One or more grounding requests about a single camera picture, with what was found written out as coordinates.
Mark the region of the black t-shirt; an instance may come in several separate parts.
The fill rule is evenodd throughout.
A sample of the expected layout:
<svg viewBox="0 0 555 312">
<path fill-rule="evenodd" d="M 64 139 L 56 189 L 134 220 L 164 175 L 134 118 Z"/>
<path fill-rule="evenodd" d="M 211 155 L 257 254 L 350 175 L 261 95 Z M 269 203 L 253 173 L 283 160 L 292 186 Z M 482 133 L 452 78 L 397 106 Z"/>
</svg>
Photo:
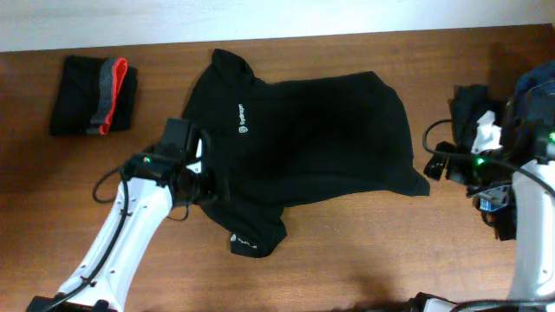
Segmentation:
<svg viewBox="0 0 555 312">
<path fill-rule="evenodd" d="M 284 209 L 358 192 L 426 196 L 408 117 L 394 89 L 368 71 L 267 83 L 215 49 L 184 112 L 209 135 L 208 165 L 225 197 L 204 213 L 233 254 L 268 257 L 286 238 Z"/>
</svg>

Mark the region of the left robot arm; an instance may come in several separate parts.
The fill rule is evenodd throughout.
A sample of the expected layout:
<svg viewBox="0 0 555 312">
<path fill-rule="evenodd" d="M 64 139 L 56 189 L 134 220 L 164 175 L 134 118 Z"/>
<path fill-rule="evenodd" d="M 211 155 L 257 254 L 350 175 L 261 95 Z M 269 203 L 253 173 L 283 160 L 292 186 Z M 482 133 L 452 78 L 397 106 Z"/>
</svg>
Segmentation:
<svg viewBox="0 0 555 312">
<path fill-rule="evenodd" d="M 209 133 L 188 119 L 168 120 L 160 141 L 114 169 L 121 182 L 86 256 L 54 297 L 29 311 L 122 311 L 153 234 L 170 212 L 227 199 Z"/>
</svg>

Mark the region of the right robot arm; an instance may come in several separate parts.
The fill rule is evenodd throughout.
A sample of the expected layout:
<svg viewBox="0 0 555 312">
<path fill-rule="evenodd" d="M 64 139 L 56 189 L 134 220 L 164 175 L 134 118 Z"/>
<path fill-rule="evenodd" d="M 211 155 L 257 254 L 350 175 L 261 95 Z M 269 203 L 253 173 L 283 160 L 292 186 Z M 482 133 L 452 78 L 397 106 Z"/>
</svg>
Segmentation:
<svg viewBox="0 0 555 312">
<path fill-rule="evenodd" d="M 554 91 L 489 99 L 486 87 L 460 87 L 451 101 L 454 140 L 429 147 L 424 172 L 464 185 L 498 237 L 516 241 L 505 299 L 453 302 L 420 293 L 407 311 L 552 311 L 554 309 Z"/>
</svg>

